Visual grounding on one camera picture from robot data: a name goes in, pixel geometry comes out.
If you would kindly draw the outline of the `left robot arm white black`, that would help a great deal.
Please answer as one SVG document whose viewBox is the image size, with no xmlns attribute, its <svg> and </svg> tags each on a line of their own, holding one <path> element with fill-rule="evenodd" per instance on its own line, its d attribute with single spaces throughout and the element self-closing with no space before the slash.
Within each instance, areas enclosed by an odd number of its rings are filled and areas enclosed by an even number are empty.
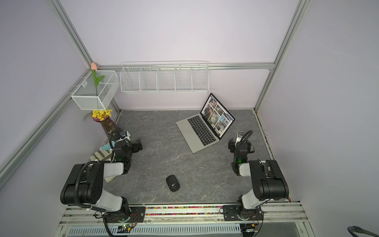
<svg viewBox="0 0 379 237">
<path fill-rule="evenodd" d="M 141 139 L 131 143 L 119 140 L 111 146 L 111 161 L 91 161 L 77 164 L 71 170 L 61 191 L 62 204 L 91 209 L 102 213 L 106 220 L 131 221 L 132 211 L 125 197 L 114 195 L 103 188 L 105 178 L 127 174 L 132 155 L 143 150 Z"/>
</svg>

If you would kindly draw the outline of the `silver laptop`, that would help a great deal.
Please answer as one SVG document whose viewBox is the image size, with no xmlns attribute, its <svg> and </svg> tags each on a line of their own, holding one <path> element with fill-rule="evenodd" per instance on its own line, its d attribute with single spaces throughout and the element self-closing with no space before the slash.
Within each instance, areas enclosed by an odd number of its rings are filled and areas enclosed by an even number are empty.
<svg viewBox="0 0 379 237">
<path fill-rule="evenodd" d="M 235 122 L 234 115 L 211 93 L 200 113 L 176 122 L 192 153 L 218 143 Z"/>
</svg>

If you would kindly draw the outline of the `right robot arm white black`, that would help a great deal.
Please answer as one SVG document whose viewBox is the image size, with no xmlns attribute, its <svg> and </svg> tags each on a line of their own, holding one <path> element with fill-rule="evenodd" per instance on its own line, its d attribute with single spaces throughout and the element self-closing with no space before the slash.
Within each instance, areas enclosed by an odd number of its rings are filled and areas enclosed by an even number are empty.
<svg viewBox="0 0 379 237">
<path fill-rule="evenodd" d="M 275 160 L 248 160 L 254 153 L 247 140 L 228 141 L 228 149 L 234 154 L 233 172 L 237 176 L 249 177 L 252 189 L 241 195 L 236 204 L 222 207 L 225 221 L 249 221 L 263 217 L 261 206 L 270 201 L 289 197 L 289 187 Z"/>
</svg>

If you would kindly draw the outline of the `black wireless mouse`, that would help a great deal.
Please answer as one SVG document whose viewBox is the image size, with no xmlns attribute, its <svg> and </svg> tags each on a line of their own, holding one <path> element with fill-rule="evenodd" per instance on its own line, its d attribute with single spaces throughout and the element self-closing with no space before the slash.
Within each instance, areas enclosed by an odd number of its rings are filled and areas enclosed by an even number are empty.
<svg viewBox="0 0 379 237">
<path fill-rule="evenodd" d="M 166 182 L 167 182 L 167 185 L 168 185 L 170 191 L 176 192 L 179 190 L 180 184 L 179 184 L 179 181 L 175 175 L 169 175 L 166 178 Z"/>
</svg>

